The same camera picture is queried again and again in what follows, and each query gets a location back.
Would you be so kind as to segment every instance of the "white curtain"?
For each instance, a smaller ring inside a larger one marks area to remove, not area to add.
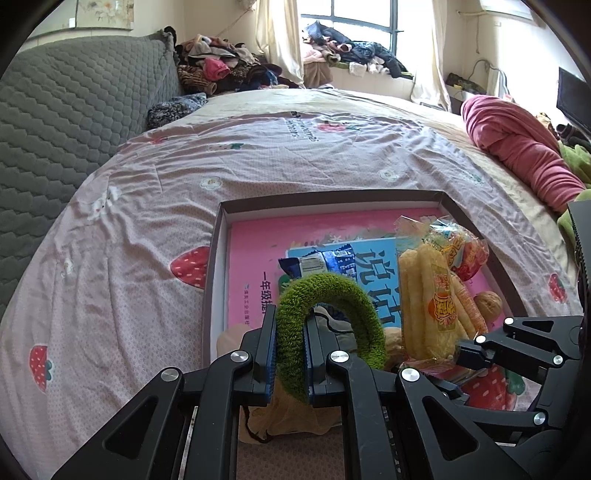
[[[303,85],[299,20],[297,0],[258,0],[256,44],[270,63],[283,69],[283,77]]]
[[[447,0],[416,2],[422,4],[420,11],[423,17],[416,23],[422,31],[414,36],[418,44],[415,45],[416,73],[411,100],[415,103],[439,105],[451,111],[451,102],[442,74]]]

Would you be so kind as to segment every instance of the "gray quilted blanket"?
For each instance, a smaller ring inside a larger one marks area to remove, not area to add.
[[[148,110],[182,95],[170,35],[19,53],[0,80],[0,318],[51,224]]]

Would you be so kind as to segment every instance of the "air conditioner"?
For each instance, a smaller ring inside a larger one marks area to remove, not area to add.
[[[480,5],[487,12],[512,15],[527,20],[534,19],[529,7],[521,0],[480,0]]]

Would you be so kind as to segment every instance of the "pink blanket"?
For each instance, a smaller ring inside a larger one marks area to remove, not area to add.
[[[462,105],[462,117],[474,144],[497,156],[556,212],[563,213],[585,189],[564,163],[556,139],[522,107],[477,95]]]

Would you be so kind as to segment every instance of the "green fuzzy hair tie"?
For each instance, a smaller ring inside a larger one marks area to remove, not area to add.
[[[368,295],[350,278],[320,273],[293,281],[277,308],[277,375],[285,391],[307,403],[304,387],[304,339],[302,330],[310,310],[329,303],[351,322],[357,354],[372,368],[386,361],[384,329]]]

